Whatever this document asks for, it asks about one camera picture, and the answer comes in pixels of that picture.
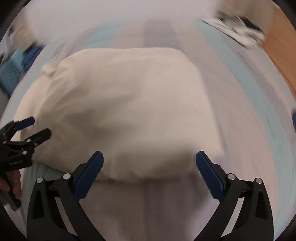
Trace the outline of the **person's left hand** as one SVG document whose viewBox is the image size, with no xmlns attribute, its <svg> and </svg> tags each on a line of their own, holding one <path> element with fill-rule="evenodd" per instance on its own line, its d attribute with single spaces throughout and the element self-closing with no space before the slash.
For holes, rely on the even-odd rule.
<svg viewBox="0 0 296 241">
<path fill-rule="evenodd" d="M 10 184 L 13 188 L 13 193 L 14 193 L 15 197 L 17 199 L 20 199 L 23 194 L 22 187 L 21 187 L 21 181 L 20 181 L 20 178 L 21 178 L 20 171 L 15 170 L 15 171 L 9 172 L 9 173 L 7 173 L 7 177 L 8 177 Z M 1 178 L 1 203 L 3 205 L 7 204 L 7 201 L 3 196 L 3 192 L 9 192 L 9 190 L 10 190 L 9 185 L 7 184 L 7 182 L 5 180 L 3 180 Z"/>
</svg>

